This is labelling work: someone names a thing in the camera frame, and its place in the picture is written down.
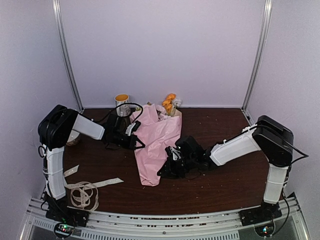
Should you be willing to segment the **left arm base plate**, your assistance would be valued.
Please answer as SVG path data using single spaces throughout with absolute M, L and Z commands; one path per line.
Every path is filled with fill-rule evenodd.
M 64 214 L 61 211 L 49 209 L 46 212 L 45 217 L 73 227 L 86 227 L 89 219 L 89 212 L 84 210 L 68 208 L 67 214 Z

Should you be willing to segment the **white fake flower stem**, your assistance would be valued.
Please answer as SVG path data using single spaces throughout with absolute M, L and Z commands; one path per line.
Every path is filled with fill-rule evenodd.
M 172 105 L 175 107 L 175 108 L 179 108 L 181 105 L 182 105 L 183 101 L 182 99 L 180 98 L 175 98 L 172 100 Z

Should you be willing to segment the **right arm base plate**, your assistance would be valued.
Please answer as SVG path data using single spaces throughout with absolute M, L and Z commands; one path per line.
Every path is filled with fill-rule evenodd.
M 239 212 L 239 218 L 243 227 L 272 221 L 276 218 L 281 217 L 282 215 L 282 211 L 279 207 L 265 208 L 259 206 L 246 210 L 241 210 Z

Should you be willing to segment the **pink wrapping paper sheet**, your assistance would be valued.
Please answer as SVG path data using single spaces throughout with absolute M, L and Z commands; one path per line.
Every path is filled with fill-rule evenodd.
M 140 183 L 143 186 L 154 187 L 160 183 L 157 172 L 167 160 L 166 147 L 174 146 L 181 137 L 182 113 L 174 117 L 159 120 L 156 106 L 143 105 L 143 111 L 135 111 L 130 120 L 141 122 L 140 127 L 133 133 L 145 143 L 145 148 L 134 151 Z

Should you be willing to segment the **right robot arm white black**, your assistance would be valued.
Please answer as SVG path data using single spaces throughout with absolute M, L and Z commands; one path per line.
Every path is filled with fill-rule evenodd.
M 259 220 L 268 220 L 277 210 L 278 202 L 293 159 L 294 134 L 267 115 L 247 126 L 237 136 L 225 139 L 207 149 L 193 136 L 179 138 L 165 148 L 167 159 L 158 170 L 161 178 L 184 178 L 192 169 L 213 170 L 226 163 L 261 151 L 268 160 L 269 170 L 261 206 L 256 210 Z

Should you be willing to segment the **orange fake flower stem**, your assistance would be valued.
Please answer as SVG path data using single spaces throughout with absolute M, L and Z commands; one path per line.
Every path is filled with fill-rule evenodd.
M 164 107 L 167 115 L 171 115 L 172 108 L 173 108 L 173 100 L 176 98 L 176 94 L 170 93 L 166 96 L 164 101 L 162 102 L 162 106 Z

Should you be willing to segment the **white patterned mug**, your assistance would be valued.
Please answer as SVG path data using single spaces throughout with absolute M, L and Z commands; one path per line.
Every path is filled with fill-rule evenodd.
M 114 98 L 116 114 L 120 117 L 128 117 L 131 114 L 129 95 L 118 94 Z

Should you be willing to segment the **beige printed ribbon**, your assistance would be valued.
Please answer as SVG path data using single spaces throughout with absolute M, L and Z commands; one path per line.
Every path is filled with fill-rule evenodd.
M 70 202 L 72 207 L 94 212 L 99 207 L 99 188 L 109 185 L 123 183 L 124 181 L 118 177 L 91 183 L 88 181 L 80 181 L 77 183 L 67 183 L 66 178 L 78 172 L 79 165 L 76 165 L 63 173 L 63 183 L 67 190 L 70 190 Z

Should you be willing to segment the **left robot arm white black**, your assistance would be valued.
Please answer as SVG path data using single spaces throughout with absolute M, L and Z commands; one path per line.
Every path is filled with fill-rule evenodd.
M 63 176 L 64 151 L 72 131 L 102 141 L 105 145 L 114 144 L 128 150 L 143 149 L 146 146 L 134 134 L 141 122 L 134 118 L 130 125 L 121 129 L 124 118 L 115 114 L 116 110 L 118 107 L 110 110 L 102 119 L 93 120 L 58 104 L 38 126 L 38 154 L 43 158 L 46 198 L 49 210 L 61 222 L 72 218 L 72 211 L 67 207 Z

